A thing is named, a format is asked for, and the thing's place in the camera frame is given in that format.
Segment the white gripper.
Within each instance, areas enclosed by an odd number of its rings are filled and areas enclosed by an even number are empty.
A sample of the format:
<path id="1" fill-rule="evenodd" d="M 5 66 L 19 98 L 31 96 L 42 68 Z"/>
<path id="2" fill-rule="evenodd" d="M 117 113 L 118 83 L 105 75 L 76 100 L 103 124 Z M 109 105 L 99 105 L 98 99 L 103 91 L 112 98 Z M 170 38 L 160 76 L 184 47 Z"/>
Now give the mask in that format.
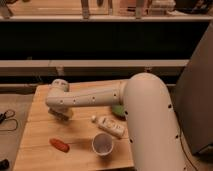
<path id="1" fill-rule="evenodd" d="M 50 107 L 49 112 L 51 114 L 62 114 L 62 115 L 72 115 L 73 112 L 70 108 L 61 107 Z"/>

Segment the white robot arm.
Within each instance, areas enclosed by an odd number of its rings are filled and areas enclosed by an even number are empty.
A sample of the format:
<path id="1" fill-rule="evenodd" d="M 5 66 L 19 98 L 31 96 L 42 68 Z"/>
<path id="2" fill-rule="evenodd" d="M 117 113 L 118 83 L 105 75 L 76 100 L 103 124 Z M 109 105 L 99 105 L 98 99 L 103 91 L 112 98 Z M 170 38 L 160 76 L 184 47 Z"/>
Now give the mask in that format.
<path id="1" fill-rule="evenodd" d="M 68 119 L 71 107 L 124 107 L 136 171 L 187 171 L 176 114 L 165 83 L 151 73 L 125 81 L 71 91 L 63 79 L 46 96 L 49 112 Z"/>

